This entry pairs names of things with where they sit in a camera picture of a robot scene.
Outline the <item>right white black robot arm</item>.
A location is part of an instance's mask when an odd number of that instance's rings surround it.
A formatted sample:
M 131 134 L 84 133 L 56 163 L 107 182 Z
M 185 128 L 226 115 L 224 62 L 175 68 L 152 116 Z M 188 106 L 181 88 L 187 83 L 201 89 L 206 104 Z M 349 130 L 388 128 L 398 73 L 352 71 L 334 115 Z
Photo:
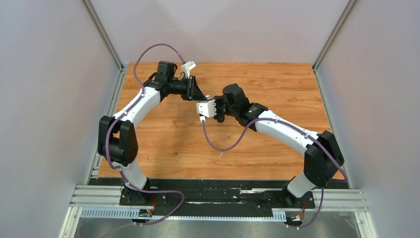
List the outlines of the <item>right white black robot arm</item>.
M 282 189 L 284 203 L 295 207 L 303 195 L 314 188 L 324 188 L 337 173 L 348 177 L 342 166 L 344 157 L 335 135 L 299 127 L 259 103 L 252 103 L 238 84 L 226 86 L 221 96 L 215 96 L 215 116 L 223 122 L 226 116 L 234 117 L 244 128 L 269 135 L 297 151 L 304 158 L 303 170 Z

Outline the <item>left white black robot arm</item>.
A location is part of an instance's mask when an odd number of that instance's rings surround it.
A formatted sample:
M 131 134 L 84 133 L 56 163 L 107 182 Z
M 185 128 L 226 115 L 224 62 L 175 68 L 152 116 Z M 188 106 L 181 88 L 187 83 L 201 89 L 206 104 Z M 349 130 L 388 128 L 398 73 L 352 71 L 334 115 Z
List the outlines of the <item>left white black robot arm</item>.
M 141 86 L 139 93 L 113 116 L 99 121 L 98 153 L 112 169 L 120 172 L 126 188 L 133 190 L 133 199 L 140 205 L 148 204 L 152 192 L 147 188 L 149 179 L 136 160 L 138 142 L 136 128 L 143 118 L 168 95 L 180 95 L 186 101 L 204 101 L 205 95 L 190 71 L 194 61 L 181 65 L 181 77 L 176 77 L 178 66 L 160 61 L 157 70 Z

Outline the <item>left aluminium frame post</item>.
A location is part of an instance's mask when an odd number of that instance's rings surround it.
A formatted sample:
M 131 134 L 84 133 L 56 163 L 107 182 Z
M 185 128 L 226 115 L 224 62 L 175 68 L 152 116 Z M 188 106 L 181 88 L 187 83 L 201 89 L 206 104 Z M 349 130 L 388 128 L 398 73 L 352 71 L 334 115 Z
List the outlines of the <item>left aluminium frame post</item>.
M 124 64 L 122 63 L 113 43 L 111 42 L 110 37 L 108 36 L 104 25 L 102 24 L 100 17 L 92 3 L 91 0 L 81 0 L 88 16 L 90 17 L 94 27 L 96 28 L 100 38 L 102 39 L 109 55 L 111 56 L 112 60 L 114 61 L 115 65 L 119 69 L 119 71 L 124 70 Z

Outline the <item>aluminium frame post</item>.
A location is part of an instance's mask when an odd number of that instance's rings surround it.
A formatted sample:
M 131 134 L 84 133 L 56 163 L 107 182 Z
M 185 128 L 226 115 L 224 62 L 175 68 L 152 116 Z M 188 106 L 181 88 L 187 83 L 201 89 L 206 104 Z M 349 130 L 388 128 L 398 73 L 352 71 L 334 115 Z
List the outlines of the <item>aluminium frame post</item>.
M 325 57 L 327 56 L 330 48 L 334 44 L 336 38 L 338 37 L 339 33 L 341 32 L 342 28 L 346 24 L 346 21 L 350 17 L 354 7 L 357 5 L 358 0 L 348 0 L 347 4 L 345 5 L 342 13 L 340 14 L 337 22 L 335 23 L 331 33 L 329 34 L 324 46 L 322 47 L 318 57 L 316 58 L 315 62 L 313 63 L 312 69 L 313 72 L 317 72 L 318 69 L 321 67 Z
M 100 38 L 102 39 L 109 55 L 111 56 L 112 60 L 114 61 L 115 65 L 119 69 L 119 71 L 124 70 L 124 64 L 122 63 L 113 43 L 111 42 L 110 37 L 108 36 L 104 25 L 102 24 L 100 17 L 92 3 L 91 0 L 81 0 L 88 16 L 90 17 L 94 27 L 96 28 Z

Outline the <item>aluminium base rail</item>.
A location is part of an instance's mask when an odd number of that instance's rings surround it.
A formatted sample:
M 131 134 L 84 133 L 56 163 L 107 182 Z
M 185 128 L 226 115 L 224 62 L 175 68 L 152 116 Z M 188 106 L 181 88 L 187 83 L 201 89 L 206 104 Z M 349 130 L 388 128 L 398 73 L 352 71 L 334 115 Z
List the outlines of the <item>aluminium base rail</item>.
M 252 208 L 303 211 L 321 206 L 323 211 L 366 212 L 363 193 L 353 189 L 315 189 L 302 198 L 286 202 L 279 188 L 240 189 L 234 187 L 202 187 L 183 189 L 185 205 L 247 205 Z M 126 192 L 121 186 L 78 185 L 70 201 L 71 207 L 106 208 L 173 208 L 181 200 L 177 193 L 152 194 L 145 201 Z

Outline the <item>right aluminium frame post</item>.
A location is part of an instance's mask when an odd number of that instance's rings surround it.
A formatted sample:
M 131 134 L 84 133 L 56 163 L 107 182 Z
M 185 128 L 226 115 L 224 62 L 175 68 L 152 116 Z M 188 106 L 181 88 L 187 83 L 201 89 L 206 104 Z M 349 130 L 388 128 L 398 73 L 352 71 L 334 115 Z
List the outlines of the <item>right aluminium frame post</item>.
M 324 46 L 322 47 L 318 57 L 316 58 L 315 62 L 313 63 L 312 69 L 313 72 L 317 72 L 318 69 L 321 67 L 325 57 L 327 56 L 330 48 L 334 44 L 336 38 L 338 37 L 339 33 L 341 32 L 342 28 L 346 24 L 346 21 L 350 17 L 354 7 L 357 5 L 358 0 L 348 0 L 347 4 L 345 5 L 342 13 L 340 14 L 337 22 L 335 23 L 331 33 L 329 34 Z

